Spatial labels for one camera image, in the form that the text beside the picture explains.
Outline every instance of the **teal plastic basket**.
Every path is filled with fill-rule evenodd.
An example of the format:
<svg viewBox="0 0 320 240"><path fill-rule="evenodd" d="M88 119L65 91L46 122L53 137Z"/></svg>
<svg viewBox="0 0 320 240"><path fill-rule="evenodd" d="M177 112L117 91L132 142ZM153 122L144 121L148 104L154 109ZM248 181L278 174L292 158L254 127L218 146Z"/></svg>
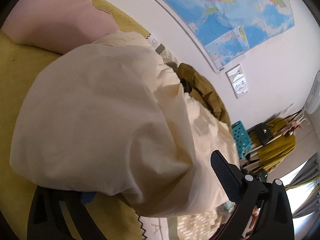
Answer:
<svg viewBox="0 0 320 240"><path fill-rule="evenodd" d="M244 159L244 156L251 151L250 136L241 121L234 123L231 127L239 158Z"/></svg>

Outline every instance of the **cream blanket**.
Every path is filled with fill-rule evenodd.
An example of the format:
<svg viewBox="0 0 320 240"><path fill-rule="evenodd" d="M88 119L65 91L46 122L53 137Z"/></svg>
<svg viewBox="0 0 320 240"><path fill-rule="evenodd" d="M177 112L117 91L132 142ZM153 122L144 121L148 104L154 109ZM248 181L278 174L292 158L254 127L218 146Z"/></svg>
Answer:
<svg viewBox="0 0 320 240"><path fill-rule="evenodd" d="M183 94L140 34L119 31L41 71L10 165L43 187L122 193L140 215L178 216L227 200L210 166L216 149L238 165L228 127Z"/></svg>

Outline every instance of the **black zigzag line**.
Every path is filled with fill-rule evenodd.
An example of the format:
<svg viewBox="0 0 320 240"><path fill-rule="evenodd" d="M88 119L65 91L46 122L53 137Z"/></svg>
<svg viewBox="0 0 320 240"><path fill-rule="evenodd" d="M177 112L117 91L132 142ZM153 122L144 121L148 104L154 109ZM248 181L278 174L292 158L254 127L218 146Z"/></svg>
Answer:
<svg viewBox="0 0 320 240"><path fill-rule="evenodd" d="M138 214L137 214L137 216L138 216L138 221L139 221L140 224L141 224L141 227L140 227L140 228L143 230L142 236L144 237L144 240L146 240L147 237L144 235L145 232L146 232L146 230L143 228L143 223L140 221L140 217L141 217L141 216L139 216Z"/></svg>

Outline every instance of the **map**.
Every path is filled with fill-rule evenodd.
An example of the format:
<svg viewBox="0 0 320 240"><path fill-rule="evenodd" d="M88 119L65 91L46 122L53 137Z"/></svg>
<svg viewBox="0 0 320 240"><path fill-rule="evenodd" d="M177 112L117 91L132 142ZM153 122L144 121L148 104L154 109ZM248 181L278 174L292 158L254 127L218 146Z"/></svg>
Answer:
<svg viewBox="0 0 320 240"><path fill-rule="evenodd" d="M163 0L217 68L294 26L289 0Z"/></svg>

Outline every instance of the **pink pillowcase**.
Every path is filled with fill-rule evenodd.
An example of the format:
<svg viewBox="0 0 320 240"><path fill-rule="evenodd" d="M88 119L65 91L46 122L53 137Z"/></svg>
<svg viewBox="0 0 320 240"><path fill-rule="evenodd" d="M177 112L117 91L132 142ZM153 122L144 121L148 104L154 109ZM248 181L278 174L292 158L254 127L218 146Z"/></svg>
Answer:
<svg viewBox="0 0 320 240"><path fill-rule="evenodd" d="M2 30L15 43L61 54L119 30L91 0L19 0Z"/></svg>

